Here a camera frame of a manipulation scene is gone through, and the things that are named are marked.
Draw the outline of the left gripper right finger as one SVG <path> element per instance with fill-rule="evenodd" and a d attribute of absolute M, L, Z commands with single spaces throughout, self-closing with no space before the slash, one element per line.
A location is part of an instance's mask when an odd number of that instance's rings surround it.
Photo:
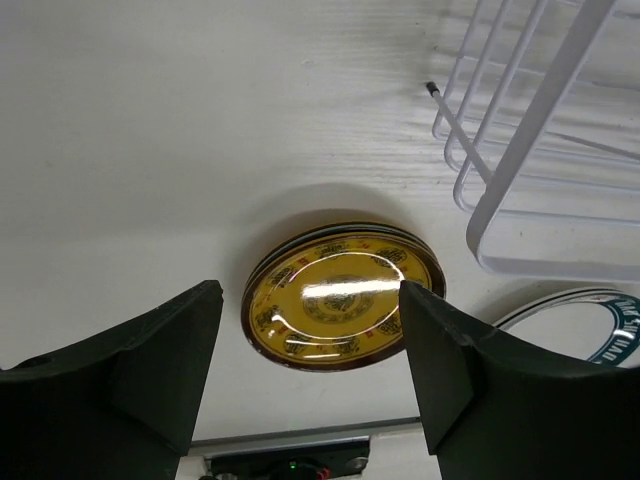
<path fill-rule="evenodd" d="M 639 372 L 518 339 L 405 281 L 399 314 L 445 479 L 635 479 Z"/>

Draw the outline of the amber patterned plate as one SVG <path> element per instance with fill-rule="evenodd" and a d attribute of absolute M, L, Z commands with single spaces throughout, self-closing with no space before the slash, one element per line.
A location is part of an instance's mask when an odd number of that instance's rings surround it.
<path fill-rule="evenodd" d="M 374 240 L 349 253 L 302 266 L 291 259 L 245 290 L 241 324 L 249 344 L 268 360 L 311 372 L 342 372 L 384 361 L 404 348 L 399 315 L 403 281 L 427 279 L 410 256 L 385 268 L 373 258 L 392 244 Z"/>

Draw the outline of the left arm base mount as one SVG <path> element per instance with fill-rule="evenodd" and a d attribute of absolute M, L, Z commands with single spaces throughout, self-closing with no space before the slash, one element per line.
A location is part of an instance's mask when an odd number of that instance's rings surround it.
<path fill-rule="evenodd" d="M 369 456 L 364 438 L 237 453 L 205 458 L 201 479 L 340 479 L 361 475 Z"/>

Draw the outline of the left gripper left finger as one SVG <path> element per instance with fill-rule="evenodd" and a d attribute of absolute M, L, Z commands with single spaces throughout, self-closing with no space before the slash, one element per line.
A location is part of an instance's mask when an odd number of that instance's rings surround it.
<path fill-rule="evenodd" d="M 173 479 L 223 307 L 203 281 L 159 307 L 1 373 L 4 479 Z"/>

